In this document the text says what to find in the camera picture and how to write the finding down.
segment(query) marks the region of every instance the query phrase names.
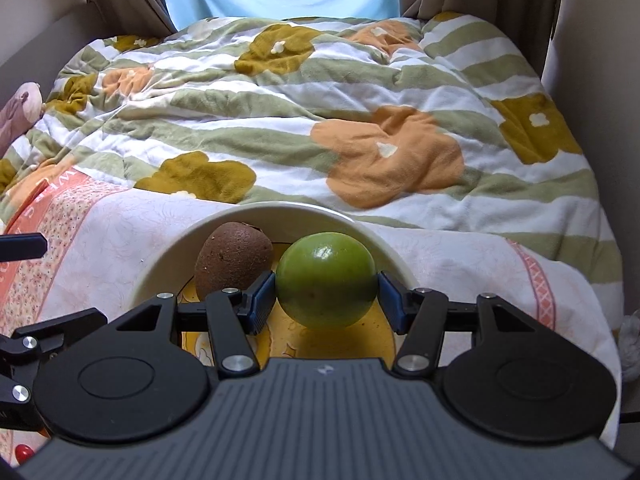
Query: bowl rim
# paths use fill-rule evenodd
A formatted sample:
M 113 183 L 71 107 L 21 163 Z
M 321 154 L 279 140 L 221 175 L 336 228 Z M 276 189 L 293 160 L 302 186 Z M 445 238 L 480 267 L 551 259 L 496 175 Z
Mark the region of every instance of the bowl rim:
M 383 251 L 383 253 L 385 253 L 390 260 L 392 260 L 396 266 L 398 267 L 398 269 L 401 271 L 402 276 L 400 276 L 401 279 L 406 280 L 407 278 L 411 278 L 411 282 L 410 283 L 405 283 L 405 285 L 408 288 L 414 288 L 415 286 L 418 286 L 417 284 L 417 280 L 415 278 L 415 275 L 413 273 L 413 271 L 409 268 L 409 266 L 405 263 L 405 261 L 402 259 L 402 257 L 400 256 L 400 254 L 398 254 L 398 252 L 392 248 L 383 238 L 381 238 L 377 233 L 373 232 L 371 229 L 367 228 L 366 226 L 362 225 L 362 222 L 356 221 L 353 218 L 348 217 L 347 215 L 334 211 L 332 209 L 326 208 L 324 206 L 319 206 L 319 205 L 315 205 L 315 204 L 307 204 L 304 202 L 291 202 L 291 201 L 286 201 L 286 200 L 269 200 L 269 201 L 260 201 L 260 202 L 251 202 L 248 204 L 233 204 L 230 205 L 230 207 L 224 208 L 220 211 L 217 211 L 215 213 L 212 213 L 208 216 L 205 216 L 204 218 L 201 218 L 200 220 L 198 220 L 197 222 L 191 224 L 189 227 L 187 227 L 184 231 L 182 231 L 180 234 L 173 236 L 167 243 L 165 243 L 161 249 L 159 249 L 158 251 L 156 251 L 156 254 L 153 258 L 150 258 L 148 260 L 148 264 L 146 264 L 145 269 L 142 270 L 142 272 L 139 273 L 139 275 L 137 276 L 137 278 L 135 279 L 133 286 L 131 288 L 131 292 L 129 294 L 129 297 L 127 298 L 127 312 L 129 310 L 131 310 L 132 308 L 136 307 L 137 305 L 136 303 L 136 296 L 138 295 L 138 291 L 140 290 L 140 286 L 142 286 L 142 283 L 148 278 L 149 272 L 151 269 L 153 269 L 158 262 L 164 257 L 164 254 L 169 250 L 169 248 L 173 247 L 175 244 L 177 244 L 182 238 L 188 236 L 191 232 L 199 229 L 201 226 L 203 226 L 204 224 L 207 224 L 208 222 L 210 222 L 212 220 L 213 217 L 219 217 L 224 215 L 225 213 L 227 213 L 228 211 L 248 211 L 248 210 L 254 210 L 254 209 L 265 209 L 265 208 L 270 208 L 270 209 L 275 209 L 275 208 L 279 208 L 279 209 L 303 209 L 303 210 L 310 210 L 310 211 L 314 211 L 318 214 L 324 215 L 324 216 L 328 216 L 331 218 L 334 218 L 336 221 L 338 222 L 344 222 L 350 225 L 351 228 L 355 229 L 356 231 L 359 232 L 359 234 L 363 235 L 364 237 L 369 238 L 373 243 L 375 243 L 378 248 Z

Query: red object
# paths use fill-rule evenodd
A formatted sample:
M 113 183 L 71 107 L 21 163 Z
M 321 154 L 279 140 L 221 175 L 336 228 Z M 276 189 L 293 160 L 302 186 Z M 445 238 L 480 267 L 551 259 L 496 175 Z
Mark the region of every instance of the red object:
M 18 444 L 15 447 L 15 459 L 18 461 L 18 464 L 22 465 L 27 462 L 33 456 L 33 449 L 31 449 L 26 444 Z

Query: green citrus fruit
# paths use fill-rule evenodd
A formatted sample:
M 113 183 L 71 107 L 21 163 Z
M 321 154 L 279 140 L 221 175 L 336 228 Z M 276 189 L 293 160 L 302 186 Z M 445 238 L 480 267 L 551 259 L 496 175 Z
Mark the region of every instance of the green citrus fruit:
M 350 236 L 306 236 L 282 255 L 276 292 L 282 309 L 301 325 L 346 327 L 364 316 L 376 298 L 376 266 L 367 248 Z

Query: floral blanket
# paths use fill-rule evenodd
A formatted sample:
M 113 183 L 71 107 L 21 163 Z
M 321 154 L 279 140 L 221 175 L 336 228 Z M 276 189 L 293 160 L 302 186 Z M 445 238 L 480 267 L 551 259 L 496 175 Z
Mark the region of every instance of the floral blanket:
M 220 18 L 162 41 L 94 41 L 0 160 L 5 229 L 71 167 L 204 200 L 499 234 L 578 269 L 610 327 L 622 320 L 593 173 L 513 43 L 471 16 Z

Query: bed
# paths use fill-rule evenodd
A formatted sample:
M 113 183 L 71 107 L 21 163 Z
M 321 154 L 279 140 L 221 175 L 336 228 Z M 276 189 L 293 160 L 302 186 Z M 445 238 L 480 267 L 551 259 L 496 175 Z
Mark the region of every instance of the bed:
M 4 232 L 50 242 L 4 265 L 3 333 L 89 306 L 117 316 L 170 237 L 287 200 L 365 222 L 455 301 L 490 287 L 620 386 L 622 263 L 593 173 L 536 72 L 479 18 L 212 18 L 95 40 L 0 165 Z

